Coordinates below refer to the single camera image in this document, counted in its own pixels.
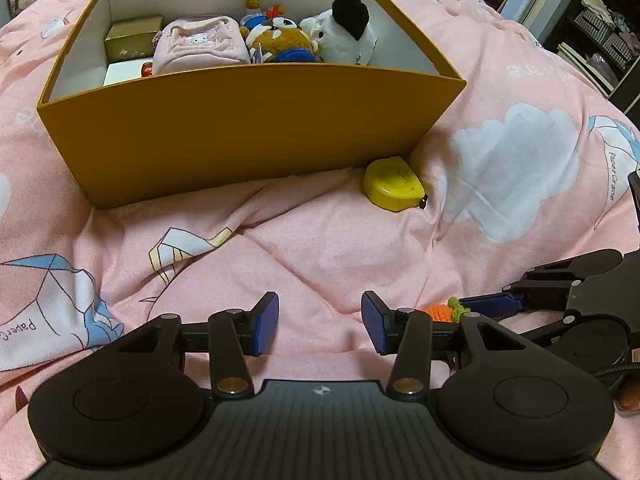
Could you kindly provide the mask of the person's right hand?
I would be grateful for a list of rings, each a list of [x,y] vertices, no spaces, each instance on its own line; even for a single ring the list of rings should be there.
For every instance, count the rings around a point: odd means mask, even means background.
[[[614,392],[616,411],[625,416],[640,412],[640,378],[638,374],[626,374]]]

